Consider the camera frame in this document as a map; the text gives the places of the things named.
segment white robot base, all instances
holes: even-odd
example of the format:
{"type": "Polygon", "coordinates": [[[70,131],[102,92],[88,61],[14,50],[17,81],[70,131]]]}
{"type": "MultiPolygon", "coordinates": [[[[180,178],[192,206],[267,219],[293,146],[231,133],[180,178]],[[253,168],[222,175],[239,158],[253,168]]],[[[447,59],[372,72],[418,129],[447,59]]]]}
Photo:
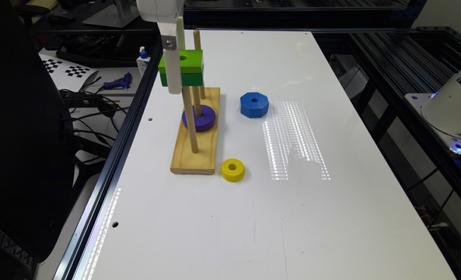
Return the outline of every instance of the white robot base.
{"type": "MultiPolygon", "coordinates": [[[[410,103],[411,106],[418,112],[422,119],[425,120],[425,118],[422,116],[421,108],[431,100],[432,93],[408,93],[405,94],[404,97],[408,103],[410,103]]],[[[430,124],[429,126],[435,131],[437,135],[439,135],[441,140],[449,147],[451,151],[461,155],[461,139],[459,138],[459,135],[453,137],[452,135],[448,135],[434,128],[430,124]]]]}

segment toy blocks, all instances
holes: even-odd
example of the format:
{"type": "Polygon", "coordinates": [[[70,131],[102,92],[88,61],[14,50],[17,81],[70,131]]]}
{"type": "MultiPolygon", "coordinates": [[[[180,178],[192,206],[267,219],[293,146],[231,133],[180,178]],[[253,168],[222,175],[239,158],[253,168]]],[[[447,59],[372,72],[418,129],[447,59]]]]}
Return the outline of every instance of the toy blocks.
{"type": "Polygon", "coordinates": [[[268,106],[268,98],[261,93],[246,93],[240,97],[240,113],[246,117],[263,117],[268,106]]]}
{"type": "MultiPolygon", "coordinates": [[[[202,86],[204,62],[202,50],[180,50],[182,86],[202,86]]],[[[162,86],[168,86],[164,56],[159,63],[162,86]]]]}

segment metal frame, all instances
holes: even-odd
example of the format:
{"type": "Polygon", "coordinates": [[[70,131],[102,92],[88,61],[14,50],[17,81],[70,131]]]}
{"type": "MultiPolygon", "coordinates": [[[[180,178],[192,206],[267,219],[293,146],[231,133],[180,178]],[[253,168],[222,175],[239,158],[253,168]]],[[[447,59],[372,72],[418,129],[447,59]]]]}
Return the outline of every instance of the metal frame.
{"type": "Polygon", "coordinates": [[[348,44],[353,55],[389,104],[372,131],[374,141],[380,141],[398,116],[461,198],[461,156],[452,154],[403,98],[405,93],[435,93],[452,76],[452,71],[408,35],[357,33],[350,37],[348,44]]]}
{"type": "Polygon", "coordinates": [[[120,177],[123,165],[128,156],[131,143],[134,140],[141,117],[147,105],[148,98],[158,73],[158,64],[161,60],[162,46],[158,40],[151,56],[151,61],[145,70],[144,76],[132,101],[128,115],[121,127],[120,134],[114,143],[110,156],[104,165],[103,172],[94,187],[89,202],[79,220],[75,233],[65,251],[54,279],[72,279],[78,267],[89,238],[93,234],[97,217],[103,211],[103,203],[111,199],[120,177]]]}
{"type": "Polygon", "coordinates": [[[289,0],[279,1],[281,6],[276,8],[254,8],[251,1],[246,1],[246,6],[241,8],[186,7],[183,17],[191,29],[408,28],[426,1],[411,0],[405,9],[340,4],[346,1],[332,1],[332,6],[325,8],[297,8],[289,0]]]}

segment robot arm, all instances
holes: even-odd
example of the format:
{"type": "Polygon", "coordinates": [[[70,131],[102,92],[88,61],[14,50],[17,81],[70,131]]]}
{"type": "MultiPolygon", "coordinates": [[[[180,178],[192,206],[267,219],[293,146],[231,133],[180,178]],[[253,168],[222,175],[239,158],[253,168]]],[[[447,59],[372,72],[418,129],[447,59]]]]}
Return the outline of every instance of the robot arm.
{"type": "Polygon", "coordinates": [[[143,20],[158,23],[164,48],[168,91],[174,94],[180,93],[182,73],[180,72],[177,21],[182,13],[183,0],[137,0],[137,7],[143,20]]]}

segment wooden dowel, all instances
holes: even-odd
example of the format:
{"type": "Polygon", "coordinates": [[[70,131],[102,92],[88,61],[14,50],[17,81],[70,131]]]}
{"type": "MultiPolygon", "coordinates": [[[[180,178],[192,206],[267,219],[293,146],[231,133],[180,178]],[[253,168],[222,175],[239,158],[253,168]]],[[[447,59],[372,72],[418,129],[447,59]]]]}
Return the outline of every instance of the wooden dowel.
{"type": "MultiPolygon", "coordinates": [[[[201,33],[199,30],[194,30],[194,46],[196,50],[201,50],[201,33]]],[[[199,96],[201,99],[206,99],[204,81],[202,82],[202,86],[199,86],[199,96]]]]}
{"type": "Polygon", "coordinates": [[[199,97],[201,99],[206,99],[206,92],[204,90],[204,80],[202,81],[202,86],[199,86],[199,97]]]}
{"type": "Polygon", "coordinates": [[[192,113],[192,98],[190,96],[190,87],[182,87],[183,107],[185,108],[185,117],[187,118],[187,129],[189,131],[190,147],[192,152],[199,152],[197,148],[196,124],[194,114],[192,113]]]}
{"type": "Polygon", "coordinates": [[[201,101],[199,100],[199,86],[192,87],[192,95],[194,96],[194,111],[196,117],[202,116],[201,114],[201,101]]]}
{"type": "Polygon", "coordinates": [[[194,46],[196,50],[201,50],[201,35],[199,30],[194,30],[194,46]]]}

